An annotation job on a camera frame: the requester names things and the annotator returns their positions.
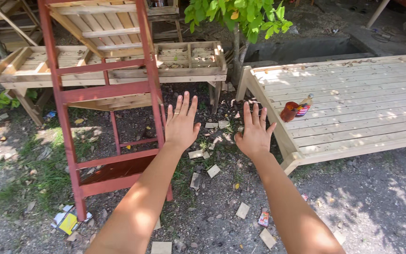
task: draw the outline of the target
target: red wooden ladder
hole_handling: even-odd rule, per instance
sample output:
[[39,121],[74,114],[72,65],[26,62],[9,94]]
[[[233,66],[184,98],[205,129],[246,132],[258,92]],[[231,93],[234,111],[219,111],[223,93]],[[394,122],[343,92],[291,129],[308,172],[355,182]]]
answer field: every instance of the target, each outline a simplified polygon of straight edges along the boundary
[[[151,53],[152,38],[150,28],[147,21],[147,13],[144,0],[136,0],[136,8],[140,27],[140,35],[144,59],[108,62],[104,58],[101,59],[101,64],[76,66],[59,68],[55,52],[55,41],[51,26],[49,4],[68,3],[69,0],[39,0],[40,19],[43,29],[43,37],[45,41],[47,56],[51,69],[51,78],[53,83],[53,91],[57,106],[57,114],[59,117],[60,126],[64,134],[65,153],[70,169],[70,178],[78,210],[78,220],[83,221],[86,218],[85,197],[115,191],[121,188],[131,187],[138,177],[150,164],[151,160],[156,156],[164,144],[164,133],[162,130],[162,122],[165,123],[164,104],[162,102],[161,89],[159,84],[158,72],[154,53]],[[132,66],[145,66],[148,79],[146,81],[126,83],[126,84],[109,84],[109,70],[122,69]],[[105,79],[105,86],[98,86],[85,89],[64,90],[62,86],[62,75],[70,75],[76,73],[87,73],[102,71]],[[68,116],[68,104],[92,101],[99,99],[107,99],[124,95],[134,95],[150,93],[151,104],[153,108],[154,123],[156,128],[156,138],[135,141],[130,143],[120,144],[118,131],[116,126],[116,117],[114,111],[110,111],[110,117],[114,129],[116,140],[117,155],[109,158],[95,159],[91,161],[78,163],[74,142],[70,129],[70,120]],[[121,147],[127,145],[142,144],[147,142],[158,142],[157,149],[146,151],[121,154]],[[82,180],[79,169],[105,165],[96,173]],[[169,185],[167,192],[167,200],[172,199],[172,187]]]

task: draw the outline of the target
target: wooden board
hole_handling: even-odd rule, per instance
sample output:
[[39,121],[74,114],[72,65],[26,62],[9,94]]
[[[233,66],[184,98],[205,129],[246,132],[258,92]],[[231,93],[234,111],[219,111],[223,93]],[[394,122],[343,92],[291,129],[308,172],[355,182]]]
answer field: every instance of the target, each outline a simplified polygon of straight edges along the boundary
[[[255,68],[244,71],[237,100],[246,87],[296,145],[275,134],[287,174],[297,165],[406,147],[406,56]],[[283,123],[285,103],[310,93],[306,115]]]

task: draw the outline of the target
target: small green plant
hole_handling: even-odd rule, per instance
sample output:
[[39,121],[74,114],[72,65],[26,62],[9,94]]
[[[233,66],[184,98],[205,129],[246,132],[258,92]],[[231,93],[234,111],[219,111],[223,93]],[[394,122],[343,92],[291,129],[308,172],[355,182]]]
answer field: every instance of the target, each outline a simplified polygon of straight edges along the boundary
[[[10,108],[15,108],[20,106],[20,101],[18,101],[16,98],[10,99],[5,95],[6,91],[3,91],[0,93],[0,109],[3,109],[4,107],[10,107]],[[37,92],[34,89],[28,89],[26,91],[26,96],[28,96],[31,99],[35,99],[37,97]]]

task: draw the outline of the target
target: finger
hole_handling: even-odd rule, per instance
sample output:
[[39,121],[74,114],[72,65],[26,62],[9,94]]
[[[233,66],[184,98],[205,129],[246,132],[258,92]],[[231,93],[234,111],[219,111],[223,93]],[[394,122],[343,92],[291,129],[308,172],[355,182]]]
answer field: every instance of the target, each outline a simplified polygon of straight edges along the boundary
[[258,106],[258,103],[255,103],[253,105],[252,122],[253,122],[253,125],[259,124],[259,106]]
[[173,106],[172,104],[169,104],[169,106],[167,107],[167,121],[166,121],[166,126],[167,124],[170,123],[170,121],[173,118]]
[[192,121],[195,119],[195,113],[197,112],[197,105],[199,104],[199,100],[196,95],[192,98],[192,104],[189,108],[189,113],[187,114],[192,118]]
[[267,116],[267,107],[263,107],[261,110],[261,117],[259,118],[259,124],[261,127],[266,130],[266,116]]
[[178,99],[176,99],[176,107],[175,107],[176,113],[179,113],[181,111],[182,104],[183,104],[183,95],[178,95]]
[[239,142],[241,140],[242,140],[242,133],[241,132],[236,133],[236,135],[234,135],[234,142],[236,142],[236,144],[237,144],[237,142]]
[[198,134],[199,134],[201,125],[202,125],[201,123],[196,123],[196,124],[194,125],[194,136],[195,136],[195,139],[197,139],[197,136],[198,136]]
[[183,105],[181,106],[180,115],[187,116],[187,110],[189,109],[189,92],[184,92]]
[[273,130],[275,130],[275,127],[277,127],[277,123],[272,123],[269,128],[266,130],[267,134],[269,134],[269,136],[272,136],[272,132]]
[[252,115],[250,113],[250,104],[248,101],[244,102],[244,124],[245,127],[252,125]]

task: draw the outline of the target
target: dirt ground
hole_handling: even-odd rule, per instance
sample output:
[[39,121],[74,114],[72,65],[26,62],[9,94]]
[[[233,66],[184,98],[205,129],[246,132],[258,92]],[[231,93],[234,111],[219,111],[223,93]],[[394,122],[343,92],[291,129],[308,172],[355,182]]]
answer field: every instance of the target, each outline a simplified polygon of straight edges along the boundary
[[[302,1],[298,8],[286,6],[286,18],[295,22],[299,34],[271,39],[330,36],[324,34],[324,29],[342,32],[348,25],[339,15],[324,13],[310,6],[309,1]],[[204,32],[185,40],[203,38],[227,43],[230,39],[229,32],[218,24],[207,23],[202,28]],[[55,29],[55,36],[58,44],[78,44],[60,27]],[[161,89],[166,106],[188,90],[199,97],[196,121],[204,125],[228,118],[230,127],[216,131],[202,128],[195,143],[183,154],[172,179],[174,200],[165,202],[162,228],[153,232],[151,240],[173,242],[172,253],[285,253],[276,232],[273,235],[277,244],[272,250],[259,238],[263,227],[258,219],[262,208],[268,208],[268,201],[254,165],[234,144],[233,134],[242,125],[242,104],[234,102],[235,92],[224,92],[217,115],[211,115],[207,83],[163,84]],[[53,101],[44,114],[51,110]],[[42,130],[22,108],[7,112],[9,118],[0,122],[0,155],[12,156],[0,161],[0,254],[84,253],[91,236],[98,233],[127,189],[88,197],[87,209],[93,221],[80,225],[78,240],[67,241],[66,235],[50,226],[63,205],[74,203],[57,117]],[[116,154],[107,114],[76,108],[71,108],[69,114],[79,160]],[[79,118],[85,121],[75,124]],[[117,125],[121,142],[151,138],[155,133],[151,107],[117,112]],[[221,141],[209,159],[188,159],[187,152],[205,149],[217,138]],[[122,152],[153,146],[132,146]],[[39,157],[49,150],[46,158]],[[274,138],[271,152],[282,160]],[[210,178],[206,170],[214,164],[221,172]],[[95,170],[84,169],[81,175],[85,177]],[[194,172],[202,175],[198,192],[189,188]],[[343,247],[347,253],[406,254],[406,148],[299,166],[290,178],[308,196],[308,203],[330,230],[346,237]],[[241,202],[250,206],[245,219],[235,216]],[[34,204],[32,210],[28,209],[30,204]],[[269,224],[274,225],[273,218]]]

